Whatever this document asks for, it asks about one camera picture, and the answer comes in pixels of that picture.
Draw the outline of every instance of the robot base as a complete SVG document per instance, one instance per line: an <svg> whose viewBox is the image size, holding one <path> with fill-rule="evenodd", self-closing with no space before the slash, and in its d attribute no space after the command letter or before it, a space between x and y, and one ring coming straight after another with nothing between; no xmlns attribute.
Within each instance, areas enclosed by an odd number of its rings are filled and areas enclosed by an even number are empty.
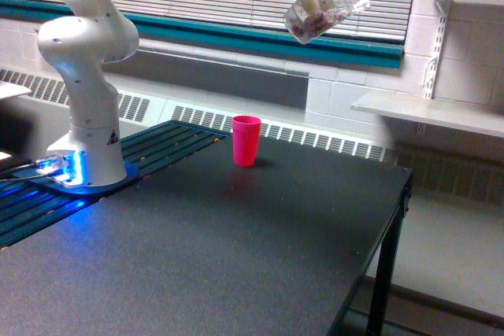
<svg viewBox="0 0 504 336"><path fill-rule="evenodd" d="M36 186L41 186L44 189L60 194L69 194L77 197L104 197L124 189L126 186L129 186L138 180L139 169L136 166L124 162L124 168L126 169L126 177L123 180L119 183L105 186L81 186L78 188L67 188L47 177L29 179L28 181L34 183ZM24 177L30 177L38 174L39 173L34 168L29 168L16 172L14 176L22 179Z"/></svg>

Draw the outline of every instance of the cable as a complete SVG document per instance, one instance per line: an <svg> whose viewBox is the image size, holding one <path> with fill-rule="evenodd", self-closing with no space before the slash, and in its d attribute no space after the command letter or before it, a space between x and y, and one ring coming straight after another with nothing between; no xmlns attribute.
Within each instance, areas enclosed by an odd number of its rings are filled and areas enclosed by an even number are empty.
<svg viewBox="0 0 504 336"><path fill-rule="evenodd" d="M20 169L31 168L31 167L36 167L36 164L35 163L28 163L28 164L20 165L19 167L9 168L9 169L6 169L5 171L0 172L0 175L4 176L7 173L13 173L13 172L19 171Z"/></svg>
<svg viewBox="0 0 504 336"><path fill-rule="evenodd" d="M51 172L51 173L46 173L45 175L35 175L35 176L27 176L27 177L12 178L12 179L0 179L0 183L15 183L16 181L41 179L42 177L48 177L48 176L59 175L59 174L60 174L60 172Z"/></svg>
<svg viewBox="0 0 504 336"><path fill-rule="evenodd" d="M15 183L15 182L20 182L20 181L26 181L26 180L33 180L33 179L41 179L43 177L49 177L49 176L56 176L60 175L64 172L65 167L68 166L67 162L68 157L60 154L54 154L48 157L43 157L42 159L38 159L37 161L33 163L28 163L28 164L23 164L18 167L6 169L3 172L0 172L0 176L4 176L5 174L13 174L14 172L20 171L21 169L25 168L53 168L53 170L49 173L41 174L41 175L34 175L34 176L27 176L27 177L15 177L15 178L10 178L10 179L0 179L0 183Z"/></svg>

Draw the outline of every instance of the table leg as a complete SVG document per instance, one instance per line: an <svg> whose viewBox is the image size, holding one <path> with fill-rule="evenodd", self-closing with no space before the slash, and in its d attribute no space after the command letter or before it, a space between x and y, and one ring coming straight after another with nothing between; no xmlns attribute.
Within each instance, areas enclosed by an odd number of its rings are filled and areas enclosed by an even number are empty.
<svg viewBox="0 0 504 336"><path fill-rule="evenodd" d="M399 209L381 243L380 259L378 260L378 268L376 269L375 286L372 292L371 309L369 310L367 336L381 335L403 217L404 210Z"/></svg>

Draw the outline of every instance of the radiator vent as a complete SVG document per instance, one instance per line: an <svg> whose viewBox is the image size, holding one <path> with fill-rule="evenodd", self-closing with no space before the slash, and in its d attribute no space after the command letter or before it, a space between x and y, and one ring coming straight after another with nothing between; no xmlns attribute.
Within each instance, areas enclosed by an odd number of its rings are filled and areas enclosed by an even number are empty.
<svg viewBox="0 0 504 336"><path fill-rule="evenodd" d="M69 94L65 84L57 79L8 69L0 69L0 80L18 84L31 90L26 96L41 102L50 102L58 105L69 106ZM144 118L149 111L152 97L141 94L127 94L120 90L118 94L119 118L144 124Z"/></svg>
<svg viewBox="0 0 504 336"><path fill-rule="evenodd" d="M413 169L414 186L501 205L504 168L496 164L401 147L398 164Z"/></svg>
<svg viewBox="0 0 504 336"><path fill-rule="evenodd" d="M171 119L232 131L234 115L217 109L177 102L171 113ZM404 146L391 150L373 141L271 120L263 120L261 135L371 161L410 167L413 169L415 187L456 194L496 205L501 205L504 201L504 168L499 166L482 167L482 163L477 161L455 159L446 154Z"/></svg>

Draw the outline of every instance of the blue led light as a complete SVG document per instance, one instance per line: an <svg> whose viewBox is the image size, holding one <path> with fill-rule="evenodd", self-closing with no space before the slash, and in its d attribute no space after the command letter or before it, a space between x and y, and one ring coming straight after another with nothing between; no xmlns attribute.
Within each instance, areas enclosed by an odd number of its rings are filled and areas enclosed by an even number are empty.
<svg viewBox="0 0 504 336"><path fill-rule="evenodd" d="M72 181L77 184L81 184L84 182L84 172L83 172L83 157L80 152L75 151L72 154L72 158L70 159L71 168L70 168L70 177Z"/></svg>

